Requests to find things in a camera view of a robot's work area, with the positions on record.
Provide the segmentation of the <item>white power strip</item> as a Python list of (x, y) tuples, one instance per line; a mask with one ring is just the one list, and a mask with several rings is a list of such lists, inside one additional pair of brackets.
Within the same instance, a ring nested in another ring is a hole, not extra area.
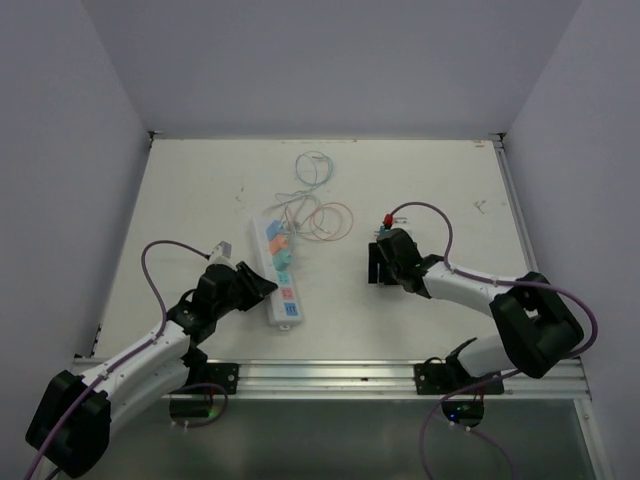
[(256, 216), (251, 221), (251, 229), (258, 258), (259, 274), (273, 281), (278, 288), (267, 299), (267, 316), (269, 324), (282, 331), (301, 324), (304, 320), (301, 301), (295, 287), (293, 274), (290, 269), (276, 271), (273, 267), (272, 255), (269, 251), (269, 241), (265, 230), (275, 219)]

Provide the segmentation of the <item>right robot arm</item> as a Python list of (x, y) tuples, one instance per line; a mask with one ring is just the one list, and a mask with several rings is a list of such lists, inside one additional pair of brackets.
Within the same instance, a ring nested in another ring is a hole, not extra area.
[(415, 364), (420, 395), (468, 392), (503, 371), (540, 379), (584, 339), (579, 321), (543, 275), (491, 278), (462, 272), (440, 255), (421, 255), (401, 228), (384, 230), (369, 243), (368, 281), (461, 305), (496, 326), (493, 336), (473, 337), (443, 359)]

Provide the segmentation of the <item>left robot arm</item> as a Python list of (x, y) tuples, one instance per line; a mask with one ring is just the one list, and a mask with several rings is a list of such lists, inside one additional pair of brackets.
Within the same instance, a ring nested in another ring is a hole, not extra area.
[(47, 459), (77, 479), (98, 463), (115, 432), (151, 403), (174, 391), (201, 390), (208, 369), (200, 344), (225, 315), (252, 309), (277, 288), (243, 262), (210, 264), (195, 288), (161, 309), (161, 321), (146, 336), (80, 374), (55, 375), (25, 435), (37, 451), (25, 476)]

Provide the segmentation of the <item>dark teal plug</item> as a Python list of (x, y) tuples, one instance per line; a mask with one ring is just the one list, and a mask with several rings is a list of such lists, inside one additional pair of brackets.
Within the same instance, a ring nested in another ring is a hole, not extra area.
[(389, 228), (385, 225), (380, 225), (373, 233), (373, 239), (377, 240), (381, 235), (388, 232)]

